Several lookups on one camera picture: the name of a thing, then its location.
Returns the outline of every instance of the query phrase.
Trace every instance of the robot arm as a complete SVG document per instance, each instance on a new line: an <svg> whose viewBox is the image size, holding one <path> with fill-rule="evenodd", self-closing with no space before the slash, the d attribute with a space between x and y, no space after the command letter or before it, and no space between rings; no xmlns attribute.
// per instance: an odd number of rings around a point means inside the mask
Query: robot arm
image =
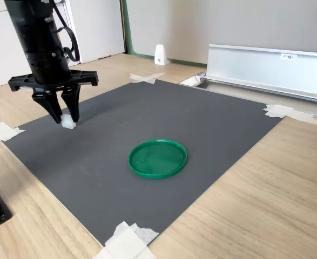
<svg viewBox="0 0 317 259"><path fill-rule="evenodd" d="M12 77L8 84L12 91L32 88L32 98L45 108L56 123L62 111L56 92L63 91L74 122L79 120L79 93L82 84L98 84L97 72L70 70L67 58L79 61L79 49L73 31L68 28L53 0L4 0L32 74ZM53 9L63 27L56 28ZM72 48L62 47L58 33L66 30Z"/></svg>

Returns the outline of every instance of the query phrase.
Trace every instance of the white wall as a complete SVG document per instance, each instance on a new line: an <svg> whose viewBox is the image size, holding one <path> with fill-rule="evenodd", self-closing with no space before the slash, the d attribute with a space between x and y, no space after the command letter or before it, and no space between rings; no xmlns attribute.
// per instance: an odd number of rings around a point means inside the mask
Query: white wall
<svg viewBox="0 0 317 259"><path fill-rule="evenodd" d="M127 0L133 49L207 62L209 44L317 52L317 0Z"/></svg>

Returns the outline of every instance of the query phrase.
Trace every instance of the masking tape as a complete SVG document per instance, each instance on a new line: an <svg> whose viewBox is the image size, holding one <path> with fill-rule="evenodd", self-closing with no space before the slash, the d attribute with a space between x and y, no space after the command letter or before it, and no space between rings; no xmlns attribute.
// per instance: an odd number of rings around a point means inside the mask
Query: masking tape
<svg viewBox="0 0 317 259"><path fill-rule="evenodd" d="M135 80L132 83L147 82L150 84L154 84L154 82L156 81L156 78L163 76L164 74L166 73L152 74L147 77L138 76L137 74L131 74L130 78Z"/></svg>
<svg viewBox="0 0 317 259"><path fill-rule="evenodd" d="M267 104L267 107L263 109L264 111L267 111L265 115L269 117L279 117L283 118L284 116L288 116L295 120L304 121L307 123L315 124L317 125L317 120L313 118L312 114L308 114L305 112L299 112L294 110L294 108L283 106L283 105L270 105Z"/></svg>
<svg viewBox="0 0 317 259"><path fill-rule="evenodd" d="M7 141L22 132L24 132L24 130L11 128L3 121L0 122L0 141Z"/></svg>
<svg viewBox="0 0 317 259"><path fill-rule="evenodd" d="M152 229L139 228L137 224L129 227L122 222L94 259L156 259L147 244L157 235Z"/></svg>

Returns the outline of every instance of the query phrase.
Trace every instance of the white cabinet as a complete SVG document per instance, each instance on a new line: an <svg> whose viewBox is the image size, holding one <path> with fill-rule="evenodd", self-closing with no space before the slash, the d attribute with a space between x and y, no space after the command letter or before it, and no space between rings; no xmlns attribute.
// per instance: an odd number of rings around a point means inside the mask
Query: white cabinet
<svg viewBox="0 0 317 259"><path fill-rule="evenodd" d="M31 73L7 11L0 12L0 85L13 76Z"/></svg>
<svg viewBox="0 0 317 259"><path fill-rule="evenodd" d="M118 0L66 0L57 7L74 31L82 63L124 52L120 2ZM57 27L62 27L54 13ZM71 47L65 31L60 34L63 46ZM13 76L31 73L3 0L0 0L0 85Z"/></svg>
<svg viewBox="0 0 317 259"><path fill-rule="evenodd" d="M125 51L119 0L66 0L82 63Z"/></svg>

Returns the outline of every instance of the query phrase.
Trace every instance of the small white block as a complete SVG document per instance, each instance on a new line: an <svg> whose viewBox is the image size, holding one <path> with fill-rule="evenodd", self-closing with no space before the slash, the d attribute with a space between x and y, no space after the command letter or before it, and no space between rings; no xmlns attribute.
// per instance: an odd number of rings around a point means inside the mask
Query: small white block
<svg viewBox="0 0 317 259"><path fill-rule="evenodd" d="M165 66L166 64L169 63L167 56L165 54L165 49L163 45L156 46L156 50L154 52L154 63L156 65L162 65L162 66Z"/></svg>
<svg viewBox="0 0 317 259"><path fill-rule="evenodd" d="M72 117L69 114L61 115L61 123L64 128L74 129L77 124L72 120Z"/></svg>

